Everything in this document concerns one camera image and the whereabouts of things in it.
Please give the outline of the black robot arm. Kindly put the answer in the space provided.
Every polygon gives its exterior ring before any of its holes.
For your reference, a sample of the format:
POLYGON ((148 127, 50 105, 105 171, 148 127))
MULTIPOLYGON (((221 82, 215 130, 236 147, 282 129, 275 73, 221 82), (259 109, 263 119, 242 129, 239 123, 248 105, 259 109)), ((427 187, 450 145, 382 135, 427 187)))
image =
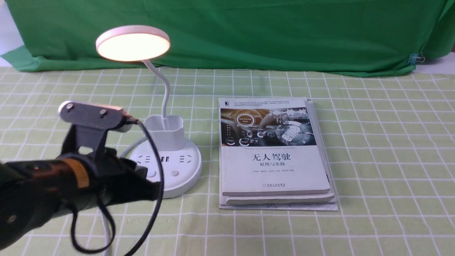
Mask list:
POLYGON ((98 208, 116 235, 109 206, 162 200, 162 182, 151 182, 145 167, 119 158, 114 149, 101 157, 68 153, 56 159, 1 164, 1 249, 54 218, 73 215, 70 236, 76 250, 96 254, 109 248, 86 249, 75 238, 80 211, 98 208))

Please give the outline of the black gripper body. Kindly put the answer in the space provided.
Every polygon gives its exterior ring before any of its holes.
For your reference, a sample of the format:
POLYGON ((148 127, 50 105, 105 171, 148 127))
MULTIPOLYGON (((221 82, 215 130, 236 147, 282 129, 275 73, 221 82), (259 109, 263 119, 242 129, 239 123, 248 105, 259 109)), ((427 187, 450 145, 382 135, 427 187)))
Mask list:
POLYGON ((114 206, 148 200, 147 168, 118 157, 115 149, 82 155, 89 186, 82 188, 82 208, 114 206))

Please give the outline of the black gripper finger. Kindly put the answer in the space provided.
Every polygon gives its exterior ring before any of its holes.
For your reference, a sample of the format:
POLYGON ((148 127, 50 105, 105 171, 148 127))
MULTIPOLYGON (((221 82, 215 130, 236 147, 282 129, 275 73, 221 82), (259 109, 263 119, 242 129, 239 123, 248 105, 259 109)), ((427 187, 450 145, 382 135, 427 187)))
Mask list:
POLYGON ((143 201, 157 201, 161 198, 161 181, 150 181, 148 179, 142 180, 142 200, 143 201))

